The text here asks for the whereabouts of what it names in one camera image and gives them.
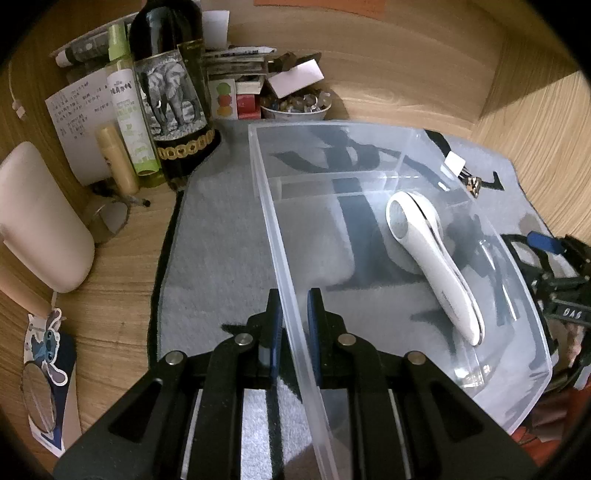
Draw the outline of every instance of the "white tag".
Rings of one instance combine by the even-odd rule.
[[[447,165],[447,168],[449,168],[457,177],[464,168],[464,165],[466,165],[466,160],[454,152],[449,152],[444,163]]]

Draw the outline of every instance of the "small box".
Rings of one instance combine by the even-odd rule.
[[[259,102],[259,97],[256,95],[252,95],[255,101],[255,108],[252,112],[245,112],[245,113],[238,113],[239,120],[259,120],[261,119],[261,104]]]
[[[254,95],[236,95],[236,107],[238,117],[241,113],[253,113],[256,111],[256,100]]]

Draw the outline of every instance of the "white cylindrical container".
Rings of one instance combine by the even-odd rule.
[[[59,293],[78,287],[95,257],[92,235],[30,142],[0,164],[0,232],[12,253]]]

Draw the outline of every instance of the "clear plastic bin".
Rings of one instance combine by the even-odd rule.
[[[504,243],[422,130],[351,122],[253,124],[255,191],[320,471],[350,478],[346,393],[318,389],[307,344],[307,293],[349,332],[381,351],[424,352],[507,432],[547,386],[551,362],[540,320]],[[397,190],[437,209],[444,243],[485,322],[472,347],[441,309],[421,270],[394,239],[386,205]]]

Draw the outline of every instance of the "elephant label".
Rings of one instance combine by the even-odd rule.
[[[154,140],[183,138],[207,125],[178,50],[136,62],[142,103]]]

